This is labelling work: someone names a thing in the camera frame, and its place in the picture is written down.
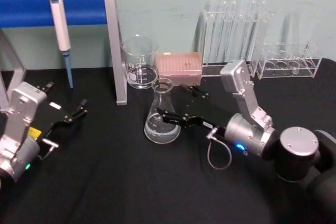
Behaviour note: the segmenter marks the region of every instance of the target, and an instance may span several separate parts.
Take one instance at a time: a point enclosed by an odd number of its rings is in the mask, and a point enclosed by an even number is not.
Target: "black tablecloth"
[[[71,111],[87,98],[89,112],[71,130],[53,132],[49,138],[60,148],[1,196],[2,223],[324,222],[299,185],[277,178],[272,162],[233,150],[229,169],[210,168],[204,129],[182,130],[168,145],[147,140],[152,90],[128,87],[128,105],[117,106],[111,71],[73,70],[73,92],[64,70],[28,71],[33,85],[55,83],[50,100]],[[258,80],[255,91],[278,130],[302,126],[336,135],[335,76],[336,63],[323,60],[315,78]],[[215,104],[238,111],[219,78],[204,78],[202,88]],[[176,106],[178,94],[174,89]],[[222,157],[218,162],[227,158],[220,148],[213,154]]]

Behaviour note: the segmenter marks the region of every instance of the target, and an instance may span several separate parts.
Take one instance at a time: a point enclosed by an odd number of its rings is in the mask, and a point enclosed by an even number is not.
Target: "blue pipette tip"
[[[70,88],[73,89],[74,85],[73,85],[73,81],[72,81],[71,63],[70,63],[70,56],[69,56],[69,54],[64,54],[64,59],[65,59],[65,66],[67,68],[69,85],[70,85]]]

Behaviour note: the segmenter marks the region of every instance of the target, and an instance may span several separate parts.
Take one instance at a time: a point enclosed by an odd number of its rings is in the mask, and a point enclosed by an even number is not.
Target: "pipette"
[[[53,15],[58,47],[62,55],[64,56],[69,85],[73,89],[74,85],[72,82],[71,63],[70,63],[71,46],[70,46],[69,32],[68,32],[67,20],[65,17],[63,0],[49,0],[49,2],[51,7],[51,13]]]

